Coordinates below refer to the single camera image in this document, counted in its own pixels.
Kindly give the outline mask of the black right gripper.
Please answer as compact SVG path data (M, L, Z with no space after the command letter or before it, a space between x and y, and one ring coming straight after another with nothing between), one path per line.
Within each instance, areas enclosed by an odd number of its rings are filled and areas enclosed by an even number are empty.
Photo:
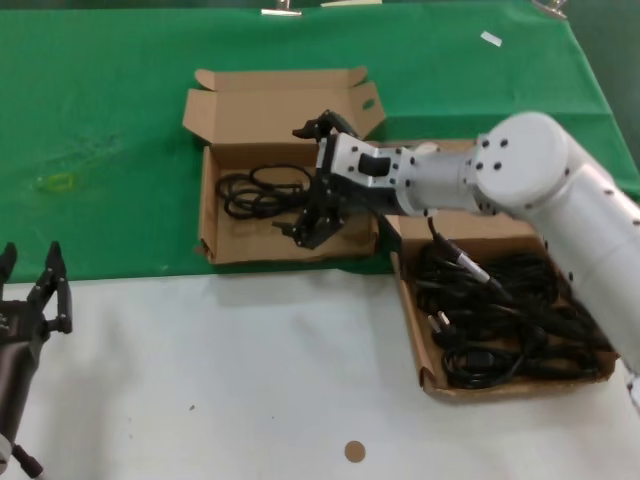
M338 113L325 110L315 119L292 131L296 138L314 139L318 146L329 143L335 130L358 138L354 128ZM314 250L346 224L352 214L370 212L374 215L401 213L396 190L392 187L367 187L336 174L316 173L311 193L296 198L302 211L293 222L273 221L272 225L300 247Z

